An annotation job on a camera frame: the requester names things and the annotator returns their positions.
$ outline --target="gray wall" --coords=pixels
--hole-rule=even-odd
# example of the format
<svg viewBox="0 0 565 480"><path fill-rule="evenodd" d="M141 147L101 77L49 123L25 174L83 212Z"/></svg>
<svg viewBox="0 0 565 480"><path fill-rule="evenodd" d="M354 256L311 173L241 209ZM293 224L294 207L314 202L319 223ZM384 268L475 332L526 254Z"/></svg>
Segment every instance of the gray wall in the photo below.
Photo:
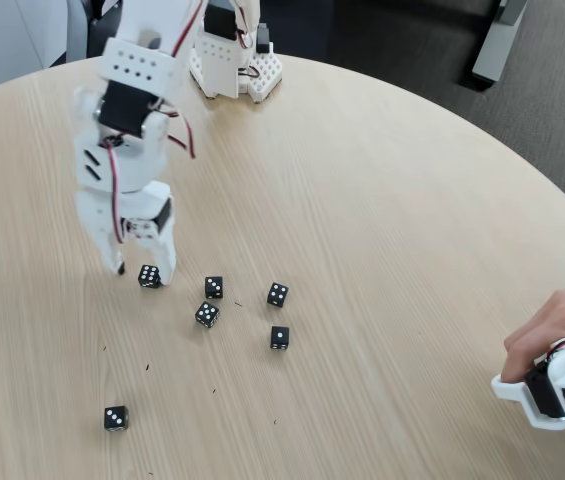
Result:
<svg viewBox="0 0 565 480"><path fill-rule="evenodd" d="M0 0L0 83L57 60L66 23L65 0Z"/></svg>

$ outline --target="chair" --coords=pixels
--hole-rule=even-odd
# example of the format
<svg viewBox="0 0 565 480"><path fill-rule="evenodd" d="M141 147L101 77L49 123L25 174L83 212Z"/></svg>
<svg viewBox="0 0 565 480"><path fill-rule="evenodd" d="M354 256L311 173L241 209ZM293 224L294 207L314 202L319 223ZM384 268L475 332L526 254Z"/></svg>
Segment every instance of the chair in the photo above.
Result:
<svg viewBox="0 0 565 480"><path fill-rule="evenodd" d="M103 7L104 0L67 0L67 63L102 55L106 41L115 36L122 0L104 14Z"/></svg>
<svg viewBox="0 0 565 480"><path fill-rule="evenodd" d="M527 0L500 0L495 19L473 67L473 75L480 80L490 84L500 80L526 4Z"/></svg>

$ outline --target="dice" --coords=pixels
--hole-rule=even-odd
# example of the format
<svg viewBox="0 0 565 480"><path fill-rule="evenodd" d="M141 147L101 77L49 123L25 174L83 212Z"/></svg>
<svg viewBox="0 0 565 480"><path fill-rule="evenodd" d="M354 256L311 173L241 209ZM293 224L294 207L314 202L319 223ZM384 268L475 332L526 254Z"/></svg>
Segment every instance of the dice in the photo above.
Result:
<svg viewBox="0 0 565 480"><path fill-rule="evenodd" d="M288 293L289 287L285 287L279 283L274 283L271 285L271 290L269 290L269 296L266 299L266 303L282 308Z"/></svg>
<svg viewBox="0 0 565 480"><path fill-rule="evenodd" d="M206 328L211 328L220 316L220 310L215 305L203 303L195 313L195 321L201 323Z"/></svg>
<svg viewBox="0 0 565 480"><path fill-rule="evenodd" d="M158 288L160 286L160 270L153 265L142 265L138 282L144 288Z"/></svg>
<svg viewBox="0 0 565 480"><path fill-rule="evenodd" d="M124 405L104 409L104 429L109 432L126 430L129 426L129 409Z"/></svg>
<svg viewBox="0 0 565 480"><path fill-rule="evenodd" d="M206 277L204 279L204 296L206 298L222 298L222 277Z"/></svg>
<svg viewBox="0 0 565 480"><path fill-rule="evenodd" d="M289 348L289 327L273 327L271 329L271 348L280 350Z"/></svg>

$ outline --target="light wood grain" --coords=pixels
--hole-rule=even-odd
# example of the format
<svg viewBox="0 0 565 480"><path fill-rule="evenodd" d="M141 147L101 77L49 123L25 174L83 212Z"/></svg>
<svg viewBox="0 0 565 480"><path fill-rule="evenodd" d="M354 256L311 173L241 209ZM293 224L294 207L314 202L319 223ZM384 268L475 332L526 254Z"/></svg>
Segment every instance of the light wood grain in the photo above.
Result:
<svg viewBox="0 0 565 480"><path fill-rule="evenodd" d="M159 291L137 284L146 252L111 275L76 219L70 104L95 63L0 87L0 479L565 478L565 432L489 385L565 287L565 196L425 100L283 60L259 106L187 79L198 159L173 147L162 177L178 270ZM103 430L114 404L126 432Z"/></svg>

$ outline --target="chair leg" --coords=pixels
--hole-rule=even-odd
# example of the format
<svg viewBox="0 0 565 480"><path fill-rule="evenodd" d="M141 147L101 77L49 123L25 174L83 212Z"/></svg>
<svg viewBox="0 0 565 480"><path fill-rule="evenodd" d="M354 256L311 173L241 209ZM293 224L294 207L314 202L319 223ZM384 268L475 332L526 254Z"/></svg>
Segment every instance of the chair leg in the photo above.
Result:
<svg viewBox="0 0 565 480"><path fill-rule="evenodd" d="M484 40L480 55L473 66L473 75L494 84L511 53L515 35L526 10L527 0L501 0L489 33Z"/></svg>

